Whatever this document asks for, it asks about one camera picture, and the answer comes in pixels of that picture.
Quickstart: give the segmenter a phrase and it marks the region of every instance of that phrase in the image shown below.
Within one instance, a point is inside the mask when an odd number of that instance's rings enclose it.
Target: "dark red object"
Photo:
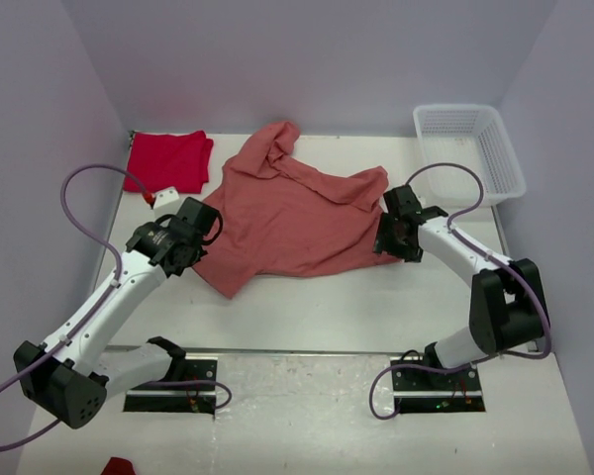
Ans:
[[[137,475],[137,472],[130,460],[112,457],[101,475]]]
[[[144,182],[149,191],[175,186],[179,193],[200,193],[209,181],[209,156],[214,141],[198,131],[186,136],[135,134],[128,171]],[[140,192],[126,178],[123,189]]]
[[[387,172],[321,173],[290,156],[298,137],[289,122],[253,134],[205,200],[224,229],[193,269],[228,298],[256,274],[312,277],[398,261],[372,252]]]

